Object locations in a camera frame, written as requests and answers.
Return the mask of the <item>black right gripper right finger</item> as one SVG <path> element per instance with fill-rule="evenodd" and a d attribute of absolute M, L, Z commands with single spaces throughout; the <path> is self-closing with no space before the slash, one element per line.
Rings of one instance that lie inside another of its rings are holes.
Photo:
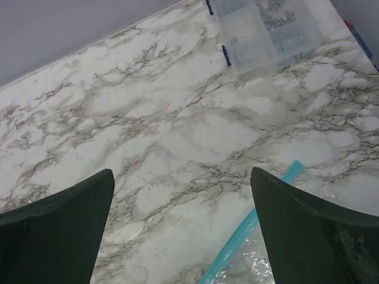
<path fill-rule="evenodd" d="M 275 283 L 378 283 L 378 217 L 254 167 L 250 184 Z"/>

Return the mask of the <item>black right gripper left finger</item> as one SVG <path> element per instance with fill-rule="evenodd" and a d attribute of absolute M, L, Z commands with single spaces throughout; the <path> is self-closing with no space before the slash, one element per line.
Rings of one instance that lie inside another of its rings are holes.
<path fill-rule="evenodd" d="M 1 283 L 89 283 L 114 194 L 104 169 L 1 214 Z"/>

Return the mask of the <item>clear zip top bag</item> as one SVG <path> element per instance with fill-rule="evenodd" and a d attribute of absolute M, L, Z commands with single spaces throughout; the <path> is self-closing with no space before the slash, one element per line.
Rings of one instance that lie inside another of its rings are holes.
<path fill-rule="evenodd" d="M 292 162 L 281 180 L 334 204 L 351 206 L 351 203 L 335 191 L 331 184 L 317 180 L 297 160 Z M 256 209 L 251 210 L 235 229 L 199 282 L 275 282 Z"/>

